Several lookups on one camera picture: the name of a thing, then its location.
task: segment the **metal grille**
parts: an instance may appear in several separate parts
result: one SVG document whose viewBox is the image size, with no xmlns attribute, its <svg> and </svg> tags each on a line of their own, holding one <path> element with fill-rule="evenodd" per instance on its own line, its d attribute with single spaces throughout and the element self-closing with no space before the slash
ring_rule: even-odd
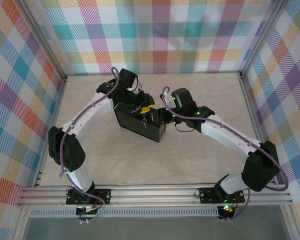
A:
<svg viewBox="0 0 300 240">
<path fill-rule="evenodd" d="M 76 216 L 75 208 L 33 208 L 30 218 L 69 218 Z M 218 208 L 202 207 L 107 207 L 103 217 L 216 217 Z"/>
</svg>

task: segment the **plaid wallpaper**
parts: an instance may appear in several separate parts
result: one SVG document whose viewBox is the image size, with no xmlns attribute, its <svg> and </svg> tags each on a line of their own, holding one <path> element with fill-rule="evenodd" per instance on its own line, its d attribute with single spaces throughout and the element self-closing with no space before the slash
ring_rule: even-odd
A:
<svg viewBox="0 0 300 240">
<path fill-rule="evenodd" d="M 55 51 L 70 74 L 109 74 L 111 66 L 136 73 L 238 71 L 275 2 L 32 1 L 27 0 L 36 13 L 41 9 L 35 16 L 48 37 L 55 36 Z"/>
<path fill-rule="evenodd" d="M 0 240 L 34 180 L 61 83 L 13 0 L 0 0 Z"/>
<path fill-rule="evenodd" d="M 300 218 L 300 0 L 290 0 L 248 73 L 263 135 L 275 143 Z"/>
</svg>

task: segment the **yellow object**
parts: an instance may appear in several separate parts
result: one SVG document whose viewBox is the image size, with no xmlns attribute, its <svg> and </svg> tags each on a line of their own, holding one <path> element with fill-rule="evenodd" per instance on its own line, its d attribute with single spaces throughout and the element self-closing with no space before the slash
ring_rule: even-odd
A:
<svg viewBox="0 0 300 240">
<path fill-rule="evenodd" d="M 149 106 L 146 106 L 146 107 L 143 107 L 143 108 L 141 109 L 141 114 L 145 114 L 145 113 L 149 112 L 149 111 L 150 111 L 150 108 L 154 108 L 154 107 L 155 107 L 154 104 L 149 105 Z"/>
</svg>

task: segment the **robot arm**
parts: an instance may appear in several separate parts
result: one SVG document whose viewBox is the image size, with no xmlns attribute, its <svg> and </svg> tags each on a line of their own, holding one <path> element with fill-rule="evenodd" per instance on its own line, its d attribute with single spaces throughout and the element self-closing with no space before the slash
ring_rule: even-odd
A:
<svg viewBox="0 0 300 240">
<path fill-rule="evenodd" d="M 111 80 L 101 84 L 96 90 L 97 93 L 95 93 L 92 100 L 86 106 L 91 105 L 91 103 L 109 93 L 114 87 L 112 85 L 114 81 Z M 160 124 L 185 122 L 190 128 L 194 128 L 199 133 L 214 138 L 243 159 L 245 166 L 241 174 L 234 176 L 226 175 L 215 185 L 215 194 L 221 201 L 237 191 L 248 188 L 259 192 L 278 174 L 279 170 L 275 164 L 265 154 L 253 147 L 253 145 L 260 147 L 278 161 L 276 148 L 273 143 L 269 141 L 260 143 L 256 139 L 249 138 L 225 123 L 211 109 L 205 106 L 197 107 L 190 92 L 185 88 L 180 88 L 171 94 L 161 96 L 164 97 L 165 102 L 176 115 L 172 114 L 166 108 L 154 109 L 152 108 L 154 106 L 153 98 L 149 94 L 144 93 L 138 87 L 138 84 L 139 81 L 136 74 L 122 69 L 120 71 L 118 87 L 107 98 L 90 107 L 75 124 L 73 124 L 73 120 L 80 113 L 61 128 L 54 126 L 49 130 L 49 155 L 60 165 L 60 145 L 61 139 L 65 134 L 63 130 L 70 127 L 63 145 L 64 169 L 72 182 L 82 191 L 90 193 L 95 188 L 95 185 L 83 166 L 86 156 L 81 143 L 89 132 L 89 129 L 96 124 L 99 118 L 113 108 L 116 108 L 119 104 L 125 105 L 125 109 L 128 110 L 129 114 L 134 114 L 140 123 L 142 119 L 154 118 L 153 111 L 151 110 L 156 111 L 155 113 Z M 229 132 L 229 129 L 244 136 L 248 141 L 238 138 L 235 134 Z M 146 129 L 143 128 L 142 131 L 152 130 L 148 127 Z"/>
<path fill-rule="evenodd" d="M 164 97 L 166 105 L 162 111 L 168 111 L 165 113 L 168 123 L 185 122 L 188 127 L 212 137 L 245 161 L 241 174 L 226 175 L 215 185 L 215 193 L 221 200 L 244 189 L 260 192 L 279 173 L 277 164 L 273 162 L 275 160 L 279 163 L 276 147 L 272 142 L 261 143 L 250 138 L 228 125 L 211 109 L 205 106 L 197 107 L 190 92 L 185 88 L 177 89 L 171 94 L 162 94 L 164 96 L 161 95 L 161 98 Z"/>
</svg>

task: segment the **black box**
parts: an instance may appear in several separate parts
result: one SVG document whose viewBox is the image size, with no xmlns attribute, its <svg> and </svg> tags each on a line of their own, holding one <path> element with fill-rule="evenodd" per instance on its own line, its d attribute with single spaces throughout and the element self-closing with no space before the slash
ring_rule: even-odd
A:
<svg viewBox="0 0 300 240">
<path fill-rule="evenodd" d="M 151 108 L 145 114 L 136 114 L 129 112 L 126 105 L 119 103 L 114 112 L 121 127 L 158 143 L 166 131 L 166 125 L 162 124 L 157 109 Z M 146 128 L 142 122 L 144 118 L 147 121 Z"/>
</svg>

